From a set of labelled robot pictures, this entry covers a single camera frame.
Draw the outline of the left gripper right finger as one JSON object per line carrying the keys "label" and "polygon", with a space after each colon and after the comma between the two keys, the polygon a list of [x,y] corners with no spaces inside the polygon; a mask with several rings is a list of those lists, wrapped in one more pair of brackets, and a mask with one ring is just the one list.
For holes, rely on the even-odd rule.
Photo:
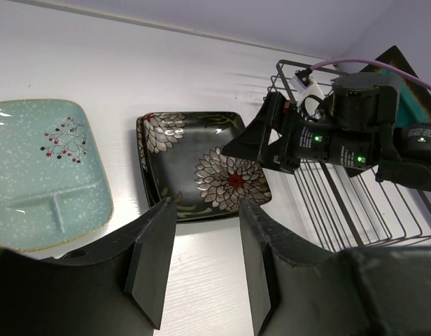
{"label": "left gripper right finger", "polygon": [[241,201],[239,220],[253,332],[263,335],[283,297],[274,258],[310,267],[332,253],[271,218],[251,198]]}

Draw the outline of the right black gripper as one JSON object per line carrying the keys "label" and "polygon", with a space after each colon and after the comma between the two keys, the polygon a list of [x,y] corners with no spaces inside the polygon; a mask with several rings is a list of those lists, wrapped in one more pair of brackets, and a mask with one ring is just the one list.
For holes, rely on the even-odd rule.
{"label": "right black gripper", "polygon": [[[358,172],[377,165],[377,136],[340,128],[325,110],[326,102],[309,95],[293,104],[280,92],[269,92],[253,121],[223,146],[222,154],[288,174],[294,174],[303,160]],[[272,130],[278,133],[275,141],[270,141]]]}

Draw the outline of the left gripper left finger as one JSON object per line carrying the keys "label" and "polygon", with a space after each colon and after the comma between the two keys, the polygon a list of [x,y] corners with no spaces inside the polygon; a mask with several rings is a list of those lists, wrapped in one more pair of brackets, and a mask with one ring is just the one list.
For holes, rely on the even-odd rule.
{"label": "left gripper left finger", "polygon": [[158,330],[162,322],[176,203],[168,197],[136,220],[59,258],[85,330]]}

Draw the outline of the black floral square plate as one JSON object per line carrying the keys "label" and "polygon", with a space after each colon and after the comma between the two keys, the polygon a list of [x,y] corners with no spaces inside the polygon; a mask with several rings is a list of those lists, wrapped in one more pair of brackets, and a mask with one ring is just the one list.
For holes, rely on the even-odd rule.
{"label": "black floral square plate", "polygon": [[145,130],[143,126],[143,117],[136,119],[136,142],[137,151],[139,156],[139,164],[141,167],[141,175],[143,179],[143,187],[146,192],[149,207],[158,203],[161,197],[158,194],[156,182],[152,169],[150,167],[150,160],[148,158],[148,151],[146,141],[144,138]]}

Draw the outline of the light green plate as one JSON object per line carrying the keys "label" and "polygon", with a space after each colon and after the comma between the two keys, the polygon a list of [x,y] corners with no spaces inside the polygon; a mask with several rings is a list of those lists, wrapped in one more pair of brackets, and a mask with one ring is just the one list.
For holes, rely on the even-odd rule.
{"label": "light green plate", "polygon": [[0,247],[33,252],[109,222],[113,200],[87,116],[62,99],[0,102]]}

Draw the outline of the dark green square plate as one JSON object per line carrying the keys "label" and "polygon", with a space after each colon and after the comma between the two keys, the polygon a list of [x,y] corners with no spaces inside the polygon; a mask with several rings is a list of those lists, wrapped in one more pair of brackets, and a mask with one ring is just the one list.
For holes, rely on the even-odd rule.
{"label": "dark green square plate", "polygon": [[[403,70],[412,76],[417,76],[396,45],[387,49],[376,60]],[[407,127],[414,123],[431,123],[431,94],[424,87],[402,79],[399,110],[395,126]]]}

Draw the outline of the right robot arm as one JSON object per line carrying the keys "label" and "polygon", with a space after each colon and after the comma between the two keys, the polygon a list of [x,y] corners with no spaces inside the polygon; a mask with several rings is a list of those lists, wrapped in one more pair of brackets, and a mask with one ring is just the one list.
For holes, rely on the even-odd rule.
{"label": "right robot arm", "polygon": [[374,169],[379,183],[431,192],[431,123],[398,127],[399,102],[396,76],[368,72],[336,78],[326,98],[292,102],[270,92],[222,153],[287,174],[303,160],[343,167],[351,176]]}

